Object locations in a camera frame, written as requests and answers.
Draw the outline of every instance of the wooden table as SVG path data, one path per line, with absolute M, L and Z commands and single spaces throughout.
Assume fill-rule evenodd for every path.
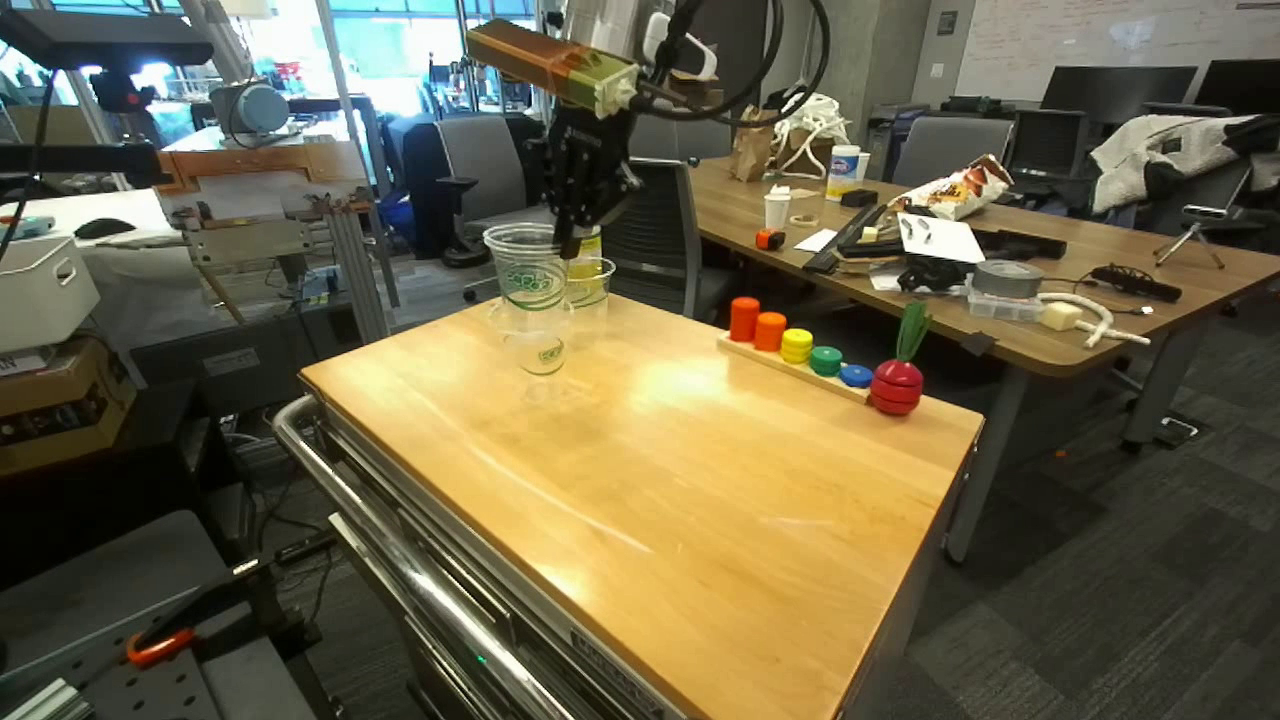
M 981 416 L 890 420 L 720 336 L 614 297 L 542 405 L 481 306 L 305 385 L 691 715 L 828 720 Z
M 780 252 L 761 252 L 752 246 L 752 235 L 761 229 L 766 190 L 770 184 L 734 179 L 727 161 L 703 161 L 691 171 L 698 223 L 700 223 L 703 239 L 725 246 L 758 264 L 780 269 L 789 277 L 806 277 L 820 289 L 834 289 L 834 294 L 849 297 L 854 306 L 879 310 L 892 317 L 905 310 L 905 300 L 908 300 L 905 294 L 875 294 L 871 289 L 865 259 L 849 259 L 837 277 L 810 277 L 806 272 L 806 259 L 811 252 L 802 252 L 796 239 L 806 239 L 817 229 L 841 229 L 854 216 L 841 205 L 820 199 L 820 191 L 811 199 L 796 205 L 796 216 L 810 212 L 811 219 L 792 223 L 789 246 Z M 1039 272 L 1049 282 L 1056 282 L 1049 289 L 1068 289 L 1063 282 L 1082 282 L 1099 264 L 1147 269 L 1156 282 L 1184 289 L 1184 297 L 1177 306 L 1156 306 L 1152 317 L 1117 317 L 1117 329 L 1145 334 L 1145 336 L 1159 341 L 1156 368 L 1147 373 L 1145 398 L 1141 398 L 1141 405 L 1127 420 L 1127 434 L 1126 434 L 1127 444 L 1147 444 L 1156 438 L 1156 425 L 1170 412 L 1170 401 L 1174 401 L 1184 368 L 1191 365 L 1191 353 L 1198 353 L 1198 341 L 1204 329 L 1201 322 L 1215 317 L 1215 310 L 1226 310 L 1242 294 L 1252 294 L 1252 289 L 1280 277 L 1280 258 L 1215 249 L 1227 264 L 1220 272 L 1207 259 L 1207 252 L 1198 246 L 1179 249 L 1163 269 L 1156 269 L 1152 252 L 1170 249 L 1174 235 L 1133 234 L 1133 229 L 1093 223 L 1093 219 L 1071 219 L 1071 216 L 1044 216 L 1044 212 L 1005 207 L 1005 205 L 977 212 L 971 229 L 1013 229 L 1013 234 L 1030 234 L 1030 235 L 1063 239 L 1068 252 L 1059 259 L 1038 259 Z M 1086 294 L 1108 310 L 1138 310 L 1141 306 L 1133 297 L 1117 297 L 1106 289 L 1078 289 L 1078 294 Z M 1113 365 L 1126 353 L 1126 346 L 1106 341 L 1096 349 L 1086 349 L 1082 334 L 1049 334 L 1039 323 L 994 322 L 994 317 L 970 311 L 970 306 L 955 297 L 930 297 L 930 311 L 933 311 L 938 336 L 948 336 L 961 346 L 981 341 L 981 346 L 989 346 L 989 355 L 997 355 L 1005 365 L 999 393 L 989 410 L 984 454 L 977 458 L 977 465 L 970 472 L 965 503 L 955 513 L 952 532 L 948 532 L 948 555 L 965 559 L 965 553 L 971 544 L 971 527 L 984 513 L 994 476 L 999 467 L 1010 434 L 1015 425 L 1030 378 L 1056 378 L 1056 379 L 1086 378 L 1086 373 Z

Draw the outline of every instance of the wall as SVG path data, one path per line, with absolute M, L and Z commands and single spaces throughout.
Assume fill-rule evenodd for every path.
M 908 104 L 915 85 L 930 0 L 824 0 L 834 62 L 820 93 L 841 101 L 849 136 L 862 139 L 875 108 Z M 817 66 L 810 0 L 786 0 L 786 58 L 766 90 L 786 90 Z
M 691 38 L 700 38 L 703 43 L 718 50 L 720 62 L 720 81 L 725 93 L 741 93 L 766 62 L 766 3 L 741 3 L 741 0 L 703 0 L 698 20 L 691 20 Z
M 941 104 L 955 95 L 965 40 L 971 26 L 977 0 L 933 0 L 930 27 L 915 66 L 915 104 Z
M 1237 0 L 977 0 L 955 95 L 1039 101 L 1056 66 L 1280 58 L 1280 7 Z

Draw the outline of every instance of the desk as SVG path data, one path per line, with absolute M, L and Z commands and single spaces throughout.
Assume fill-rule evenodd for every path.
M 828 720 L 890 644 L 981 416 L 923 401 L 890 420 L 720 336 L 614 297 L 574 341 L 564 401 L 533 405 L 481 306 L 305 385 L 396 467 L 407 516 L 477 532 L 481 576 L 687 715 Z
M 796 229 L 792 229 L 786 252 L 758 252 L 752 235 L 761 229 L 766 184 L 734 179 L 727 161 L 703 161 L 691 171 L 691 199 L 698 199 L 698 223 L 709 246 L 725 246 L 758 264 L 780 269 L 789 277 L 806 277 L 806 282 L 834 289 L 834 294 L 849 297 L 854 306 L 865 306 L 875 311 L 896 317 L 908 300 L 901 294 L 875 294 L 865 272 L 849 272 L 849 269 L 837 277 L 810 277 L 806 272 L 810 252 L 796 249 L 796 239 L 802 239 Z M 817 207 L 811 229 L 841 229 L 849 219 L 849 212 L 841 205 L 817 199 L 811 207 Z M 1207 258 L 1201 258 L 1204 249 L 1184 249 L 1174 264 L 1163 264 L 1156 272 L 1152 252 L 1170 249 L 1174 246 L 1170 235 L 1133 234 L 1133 229 L 1117 229 L 1117 223 L 1093 223 L 1093 219 L 1068 219 L 1068 216 L 1039 216 L 1039 212 L 1005 207 L 1005 205 L 977 212 L 971 223 L 1063 239 L 1068 252 L 1059 259 L 1038 259 L 1044 269 L 1044 277 L 1088 277 L 1099 264 L 1133 264 L 1133 269 L 1147 269 L 1156 282 L 1184 289 L 1184 297 L 1177 306 L 1156 306 L 1156 317 L 1126 317 L 1120 322 L 1133 334 L 1159 336 L 1156 368 L 1147 373 L 1147 393 L 1141 398 L 1133 425 L 1126 434 L 1127 444 L 1147 444 L 1156 438 L 1156 425 L 1159 425 L 1184 368 L 1191 365 L 1198 336 L 1201 336 L 1204 322 L 1215 310 L 1226 310 L 1234 297 L 1252 294 L 1252 289 L 1280 277 L 1280 258 L 1237 252 L 1237 249 L 1215 249 L 1227 264 L 1226 272 Z M 1117 294 L 1088 294 L 1086 289 L 1086 297 L 1096 297 L 1099 306 L 1113 306 L 1113 310 L 1138 306 Z M 952 300 L 952 297 L 930 297 L 930 317 L 933 317 L 938 336 L 994 341 L 989 355 L 997 355 L 1005 365 L 1005 379 L 999 379 L 999 393 L 989 410 L 989 430 L 981 442 L 984 454 L 970 467 L 965 503 L 955 513 L 952 532 L 948 532 L 948 555 L 965 559 L 971 527 L 977 527 L 984 502 L 994 494 L 994 476 L 999 467 L 1010 434 L 1015 425 L 1030 378 L 1054 378 L 1054 379 L 1086 378 L 1086 373 L 1108 368 L 1126 353 L 1126 346 L 1106 341 L 1096 349 L 1086 349 L 1082 334 L 1049 334 L 1039 323 L 1010 323 L 1010 322 L 977 317 L 965 310 L 965 300 Z

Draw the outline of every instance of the computer monitor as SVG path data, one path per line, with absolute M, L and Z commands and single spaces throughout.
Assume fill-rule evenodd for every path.
M 1280 62 L 1214 62 L 1204 70 L 1198 104 L 1226 104 L 1234 114 L 1280 114 Z
M 1071 179 L 1088 145 L 1088 115 L 1071 108 L 1021 108 L 1005 166 L 1015 179 Z
M 1179 104 L 1198 81 L 1191 66 L 1177 70 L 1086 70 L 1059 66 L 1044 90 L 1044 108 L 1082 108 L 1096 128 L 1117 128 L 1145 114 L 1145 104 Z

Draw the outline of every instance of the bottle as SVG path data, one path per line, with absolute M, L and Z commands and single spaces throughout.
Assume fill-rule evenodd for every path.
M 865 179 L 865 154 L 849 139 L 834 147 L 834 170 L 828 170 L 828 199 L 841 199 Z
M 792 190 L 789 184 L 773 184 L 766 191 L 766 229 L 770 234 L 786 234 L 789 229 L 789 216 L 792 216 Z

